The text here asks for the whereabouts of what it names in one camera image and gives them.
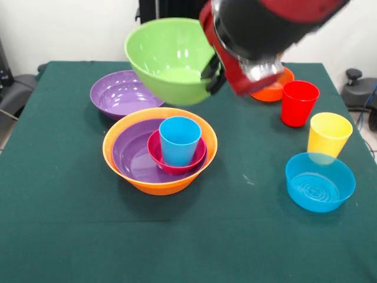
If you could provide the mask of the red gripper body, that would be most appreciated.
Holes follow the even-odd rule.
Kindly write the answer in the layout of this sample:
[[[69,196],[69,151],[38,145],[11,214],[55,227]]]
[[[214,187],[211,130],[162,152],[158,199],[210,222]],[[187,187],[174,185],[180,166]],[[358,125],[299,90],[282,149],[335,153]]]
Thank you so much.
[[[232,53],[219,37],[220,1],[207,1],[200,11],[199,21],[203,32],[220,59],[217,72],[224,72],[226,82],[237,95],[257,92],[277,81],[284,73],[284,67],[277,57],[250,61]]]

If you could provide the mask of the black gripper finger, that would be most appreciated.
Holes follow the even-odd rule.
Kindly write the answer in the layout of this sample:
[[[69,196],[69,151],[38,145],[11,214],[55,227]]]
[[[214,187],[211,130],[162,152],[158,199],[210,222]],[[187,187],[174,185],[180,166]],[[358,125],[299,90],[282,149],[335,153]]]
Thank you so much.
[[[226,76],[224,72],[219,72],[211,78],[210,82],[206,86],[206,91],[210,93],[211,96],[215,95],[226,82]]]
[[[203,71],[201,72],[201,80],[211,79],[212,81],[218,81],[217,72],[220,68],[220,59],[217,54],[214,54],[210,61],[207,63]]]

